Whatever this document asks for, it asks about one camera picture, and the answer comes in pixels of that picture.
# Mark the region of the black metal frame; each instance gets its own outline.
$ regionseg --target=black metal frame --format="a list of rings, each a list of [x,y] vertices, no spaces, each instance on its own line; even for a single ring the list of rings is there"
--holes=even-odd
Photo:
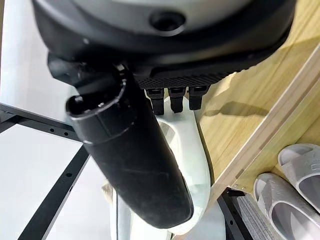
[[[15,124],[79,141],[74,129],[70,125],[0,104],[0,133]],[[84,146],[82,146],[40,204],[18,238],[19,240],[46,239],[88,159],[89,154]]]
[[[15,124],[79,141],[73,127],[68,124],[0,103],[0,133]],[[89,154],[82,146],[40,204],[18,238],[19,240],[46,239],[88,159]],[[231,201],[232,196],[243,196],[243,192],[226,189],[218,198],[226,224],[235,240],[252,240],[247,227]]]
[[[225,223],[235,240],[253,240],[248,228],[242,220],[231,197],[245,196],[242,191],[227,188],[218,198],[218,204],[223,212]]]

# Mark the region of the textured black plastic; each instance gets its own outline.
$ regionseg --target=textured black plastic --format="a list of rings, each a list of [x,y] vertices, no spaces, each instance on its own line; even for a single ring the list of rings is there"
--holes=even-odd
[[[83,114],[75,114],[75,98],[69,99],[73,127],[117,193],[143,220],[161,229],[184,223],[193,215],[192,199],[151,103],[133,81],[122,90]]]

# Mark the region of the black plastic tab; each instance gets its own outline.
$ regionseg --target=black plastic tab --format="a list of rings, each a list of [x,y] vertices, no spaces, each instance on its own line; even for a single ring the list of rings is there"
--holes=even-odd
[[[146,94],[151,99],[153,112],[155,115],[165,114],[164,109],[164,89],[146,89]]]
[[[181,113],[184,109],[183,107],[183,99],[186,92],[186,87],[172,87],[168,88],[171,109],[176,113]]]
[[[189,109],[201,109],[202,96],[205,95],[210,88],[209,86],[190,86],[189,87]]]

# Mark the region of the wooden surface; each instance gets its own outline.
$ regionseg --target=wooden surface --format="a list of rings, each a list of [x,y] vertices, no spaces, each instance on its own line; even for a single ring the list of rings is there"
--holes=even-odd
[[[270,118],[270,110],[319,42],[320,1],[300,0],[287,42],[259,65],[213,85],[203,98],[203,107],[196,117],[212,162],[213,200],[251,164],[252,159],[239,157],[240,150],[258,126]]]
[[[251,192],[260,173],[277,164],[279,151],[295,143],[320,116],[320,45],[228,167],[216,179],[210,201],[226,186]]]

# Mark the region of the slipper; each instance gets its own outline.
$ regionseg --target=slipper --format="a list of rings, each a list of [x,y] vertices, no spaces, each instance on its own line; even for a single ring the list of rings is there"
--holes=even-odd
[[[279,153],[278,162],[293,187],[320,213],[320,146],[287,146]]]
[[[318,240],[320,216],[281,177],[263,173],[254,182],[258,207],[285,240]]]

